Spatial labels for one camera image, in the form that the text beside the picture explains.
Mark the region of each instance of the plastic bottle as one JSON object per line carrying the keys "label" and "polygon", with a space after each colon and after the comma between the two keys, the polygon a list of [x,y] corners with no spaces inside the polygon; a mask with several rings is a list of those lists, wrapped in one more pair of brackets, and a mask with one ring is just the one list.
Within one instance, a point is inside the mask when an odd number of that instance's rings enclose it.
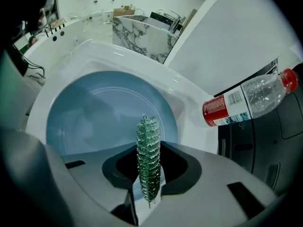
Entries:
{"label": "plastic bottle", "polygon": [[275,109],[297,87],[297,77],[291,69],[279,75],[258,76],[205,102],[193,111],[193,117],[195,121],[204,118],[209,126],[255,119]]}

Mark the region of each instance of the red bottle cap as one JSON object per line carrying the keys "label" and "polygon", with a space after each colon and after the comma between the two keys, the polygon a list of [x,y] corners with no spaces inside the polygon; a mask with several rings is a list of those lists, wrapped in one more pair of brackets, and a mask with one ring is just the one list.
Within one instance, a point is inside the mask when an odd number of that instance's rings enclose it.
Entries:
{"label": "red bottle cap", "polygon": [[287,92],[290,93],[295,91],[298,87],[298,79],[295,72],[291,69],[286,69],[282,72],[282,75],[284,75],[281,77],[282,83]]}

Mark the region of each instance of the faucet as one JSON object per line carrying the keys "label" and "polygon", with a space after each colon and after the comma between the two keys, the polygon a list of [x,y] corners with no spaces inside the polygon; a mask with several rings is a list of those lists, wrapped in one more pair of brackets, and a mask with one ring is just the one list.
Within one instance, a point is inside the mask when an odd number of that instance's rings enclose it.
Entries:
{"label": "faucet", "polygon": [[163,13],[163,15],[166,16],[166,17],[169,17],[169,18],[172,19],[172,20],[175,20],[175,19],[176,19],[175,17],[173,17],[172,15],[169,15],[169,14],[167,14],[167,13]]}
{"label": "faucet", "polygon": [[177,27],[178,27],[178,25],[179,25],[179,23],[180,23],[181,16],[180,16],[178,13],[175,13],[174,11],[171,11],[171,12],[173,12],[174,14],[177,14],[177,16],[178,16],[178,18],[174,18],[174,17],[173,17],[174,22],[173,22],[172,25],[169,27],[169,31],[170,31],[171,33],[174,34],[175,31],[176,31],[176,29],[177,29]]}

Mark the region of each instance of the light blue drum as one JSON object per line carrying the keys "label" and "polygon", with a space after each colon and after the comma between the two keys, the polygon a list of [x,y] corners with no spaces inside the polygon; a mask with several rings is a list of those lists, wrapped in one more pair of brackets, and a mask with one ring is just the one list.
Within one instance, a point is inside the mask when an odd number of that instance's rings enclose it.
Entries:
{"label": "light blue drum", "polygon": [[161,140],[178,143],[174,114],[151,84],[124,72],[91,73],[68,85],[53,102],[46,143],[63,156],[135,142],[142,114],[159,118]]}

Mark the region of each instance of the cardboard box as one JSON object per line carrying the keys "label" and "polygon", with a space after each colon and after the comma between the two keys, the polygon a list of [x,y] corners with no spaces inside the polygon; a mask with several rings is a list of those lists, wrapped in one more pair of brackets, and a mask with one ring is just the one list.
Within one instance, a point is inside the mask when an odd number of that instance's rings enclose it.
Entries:
{"label": "cardboard box", "polygon": [[114,17],[125,16],[125,15],[134,15],[135,10],[131,9],[114,9]]}
{"label": "cardboard box", "polygon": [[189,22],[190,22],[191,19],[195,16],[196,13],[197,13],[197,10],[196,10],[196,9],[193,9],[193,10],[190,12],[190,14],[189,14],[189,16],[188,16],[188,19],[187,19],[185,25],[183,26],[182,31],[181,31],[180,34],[183,33],[183,31],[186,29],[186,27],[188,26]]}

